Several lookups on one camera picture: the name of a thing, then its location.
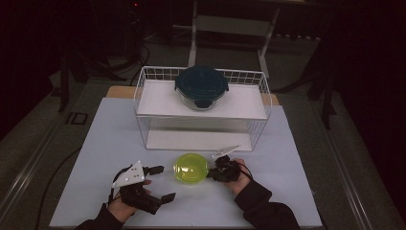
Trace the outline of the white table cover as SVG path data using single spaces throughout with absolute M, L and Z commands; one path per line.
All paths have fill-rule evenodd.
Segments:
M 50 222 L 53 227 L 76 227 L 93 218 L 107 200 L 114 176 L 135 162 L 164 166 L 152 176 L 154 196 L 174 194 L 173 202 L 156 214 L 137 212 L 126 222 L 133 229 L 247 229 L 233 194 L 222 184 L 206 179 L 195 185 L 180 183 L 173 174 L 178 150 L 146 149 L 129 99 L 101 101 L 76 164 Z M 276 105 L 259 141 L 242 152 L 254 179 L 273 193 L 273 200 L 288 205 L 304 228 L 318 227 L 321 219 L 310 191 L 300 155 L 284 110 Z

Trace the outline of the black square floor plate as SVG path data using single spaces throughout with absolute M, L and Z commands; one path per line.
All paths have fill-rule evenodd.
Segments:
M 70 112 L 66 120 L 67 125 L 85 125 L 88 119 L 87 113 Z

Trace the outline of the black stand leg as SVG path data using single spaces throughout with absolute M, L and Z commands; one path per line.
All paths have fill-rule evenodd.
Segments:
M 60 61 L 60 105 L 59 112 L 63 112 L 69 103 L 69 69 L 67 55 L 63 54 Z
M 324 124 L 324 127 L 327 130 L 330 130 L 329 116 L 330 116 L 330 110 L 331 110 L 331 99 L 332 99 L 332 91 L 333 91 L 333 84 L 334 84 L 335 76 L 336 76 L 336 73 L 333 72 L 330 76 L 327 77 L 325 94 L 324 94 L 322 122 Z

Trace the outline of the white wire shelf rack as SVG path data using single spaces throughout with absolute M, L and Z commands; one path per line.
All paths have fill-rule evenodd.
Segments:
M 134 93 L 134 112 L 151 150 L 252 150 L 270 117 L 274 95 L 262 72 L 215 69 L 228 89 L 207 109 L 181 94 L 185 68 L 146 66 Z

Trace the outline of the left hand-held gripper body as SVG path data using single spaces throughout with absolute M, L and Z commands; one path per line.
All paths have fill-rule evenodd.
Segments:
M 119 189 L 122 202 L 155 215 L 162 205 L 161 199 L 149 195 L 144 189 L 146 175 L 140 161 L 121 169 L 113 179 L 109 201 L 112 201 L 115 189 Z

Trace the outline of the glass container with blue lid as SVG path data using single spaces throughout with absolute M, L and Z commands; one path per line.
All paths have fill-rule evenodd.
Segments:
M 174 89 L 183 103 L 194 110 L 209 110 L 229 90 L 227 79 L 214 68 L 193 66 L 175 78 Z

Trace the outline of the metal floor rail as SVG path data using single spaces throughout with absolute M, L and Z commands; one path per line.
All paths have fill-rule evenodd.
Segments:
M 357 222 L 359 230 L 373 230 L 372 223 L 366 213 L 365 207 L 360 199 L 357 189 L 350 177 L 348 168 L 345 165 L 345 161 L 341 156 L 336 142 L 333 139 L 330 131 L 327 130 L 323 120 L 322 112 L 316 103 L 311 103 L 311 109 L 315 116 L 317 116 L 318 126 L 323 130 L 324 136 L 327 138 L 329 149 L 332 154 L 333 164 L 337 171 L 339 180 L 342 184 L 344 193 L 347 197 L 348 203 L 350 205 L 352 214 Z
M 40 159 L 44 155 L 45 150 L 50 145 L 55 133 L 61 125 L 62 121 L 60 119 L 52 121 L 44 136 L 32 150 L 28 161 L 22 167 L 21 171 L 12 182 L 8 191 L 0 200 L 0 228 L 2 228 L 6 224 L 12 210 L 30 184 L 38 168 Z

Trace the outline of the clear container with green lid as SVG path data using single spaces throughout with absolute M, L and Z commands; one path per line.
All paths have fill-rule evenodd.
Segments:
M 175 178 L 184 184 L 198 184 L 208 175 L 208 162 L 198 153 L 188 152 L 179 156 L 173 164 Z

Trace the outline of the person's right hand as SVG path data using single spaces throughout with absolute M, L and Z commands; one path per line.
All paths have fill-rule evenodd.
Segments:
M 237 196 L 250 183 L 252 176 L 249 173 L 248 168 L 245 166 L 243 159 L 236 158 L 235 161 L 237 162 L 241 173 L 237 181 L 230 182 L 227 187 L 235 196 Z

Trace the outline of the grey metal stand frame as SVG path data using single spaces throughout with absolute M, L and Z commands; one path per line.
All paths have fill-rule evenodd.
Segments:
M 197 54 L 197 32 L 215 32 L 233 35 L 253 35 L 264 38 L 264 43 L 257 51 L 260 71 L 269 77 L 268 66 L 266 62 L 266 52 L 272 38 L 279 14 L 280 8 L 275 8 L 269 22 L 240 19 L 232 17 L 211 16 L 198 13 L 198 2 L 193 0 L 192 5 L 192 44 L 189 53 L 188 66 L 194 66 Z

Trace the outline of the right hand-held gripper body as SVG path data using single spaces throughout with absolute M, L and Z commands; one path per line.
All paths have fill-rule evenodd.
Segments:
M 215 161 L 218 157 L 228 155 L 237 150 L 239 148 L 239 145 L 236 146 L 231 146 L 231 147 L 226 147 L 226 148 L 220 148 L 216 154 L 213 155 L 213 160 Z M 232 160 L 230 158 L 230 162 L 227 165 L 217 165 L 214 163 L 213 169 L 217 169 L 221 172 L 221 177 L 218 179 L 214 179 L 214 181 L 219 181 L 219 182 L 231 182 L 231 181 L 237 181 L 240 175 L 240 168 L 235 160 Z

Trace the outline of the person's left hand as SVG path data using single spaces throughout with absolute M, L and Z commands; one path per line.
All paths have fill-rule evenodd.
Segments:
M 127 222 L 138 211 L 137 208 L 122 202 L 120 192 L 117 192 L 112 201 L 107 205 L 107 210 L 121 223 Z

